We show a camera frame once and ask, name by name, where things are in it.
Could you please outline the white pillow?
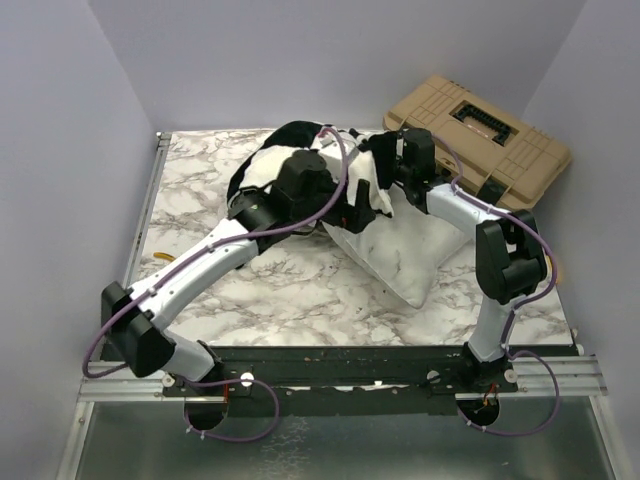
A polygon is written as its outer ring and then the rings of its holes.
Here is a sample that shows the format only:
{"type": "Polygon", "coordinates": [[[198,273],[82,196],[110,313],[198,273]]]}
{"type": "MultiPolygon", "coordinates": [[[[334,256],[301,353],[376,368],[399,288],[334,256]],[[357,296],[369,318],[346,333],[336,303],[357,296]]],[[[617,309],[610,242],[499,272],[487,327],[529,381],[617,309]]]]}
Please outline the white pillow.
{"type": "Polygon", "coordinates": [[[324,226],[356,264],[414,309],[426,303],[439,267],[470,242],[453,225],[425,215],[392,191],[392,217],[380,215],[360,233],[324,226]]]}

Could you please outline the black and white checkered pillowcase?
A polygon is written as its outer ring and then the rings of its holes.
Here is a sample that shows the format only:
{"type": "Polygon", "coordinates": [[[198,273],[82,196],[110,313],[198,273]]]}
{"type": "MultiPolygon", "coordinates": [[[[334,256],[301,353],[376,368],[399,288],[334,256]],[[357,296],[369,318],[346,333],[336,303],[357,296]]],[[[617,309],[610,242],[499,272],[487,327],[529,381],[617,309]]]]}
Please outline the black and white checkered pillowcase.
{"type": "Polygon", "coordinates": [[[270,134],[232,175],[227,217],[249,231],[322,221],[351,233],[394,215],[394,133],[364,134],[313,121],[292,121],[270,134]]]}

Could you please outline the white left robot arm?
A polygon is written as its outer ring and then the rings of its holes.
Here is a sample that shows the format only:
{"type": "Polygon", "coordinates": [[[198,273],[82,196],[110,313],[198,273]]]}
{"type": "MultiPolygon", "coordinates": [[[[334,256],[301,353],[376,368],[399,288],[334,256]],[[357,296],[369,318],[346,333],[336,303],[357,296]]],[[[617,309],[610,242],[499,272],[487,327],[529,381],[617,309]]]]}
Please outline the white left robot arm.
{"type": "Polygon", "coordinates": [[[309,188],[270,186],[240,192],[227,218],[173,263],[129,287],[114,281],[101,293],[101,335],[138,378],[158,371],[186,379],[206,395],[220,385],[221,361],[202,341],[168,328],[194,299],[227,273],[249,263],[294,231],[318,220],[361,232],[375,218],[370,184],[357,184],[355,201],[332,192],[332,182],[309,188]]]}

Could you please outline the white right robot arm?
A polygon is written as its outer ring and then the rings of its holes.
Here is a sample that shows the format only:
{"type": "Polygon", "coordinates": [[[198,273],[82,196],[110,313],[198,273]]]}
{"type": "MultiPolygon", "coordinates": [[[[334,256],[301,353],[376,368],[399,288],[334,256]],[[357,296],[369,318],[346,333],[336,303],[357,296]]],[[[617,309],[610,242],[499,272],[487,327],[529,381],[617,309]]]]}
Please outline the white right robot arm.
{"type": "Polygon", "coordinates": [[[546,243],[529,210],[509,211],[473,197],[437,173],[435,142],[425,129],[374,134],[370,151],[387,188],[397,184],[407,201],[469,236],[475,244],[476,281],[483,301],[467,349],[474,358],[459,367],[461,383],[481,391],[496,376],[492,362],[507,355],[515,310],[534,298],[547,277],[546,243]]]}

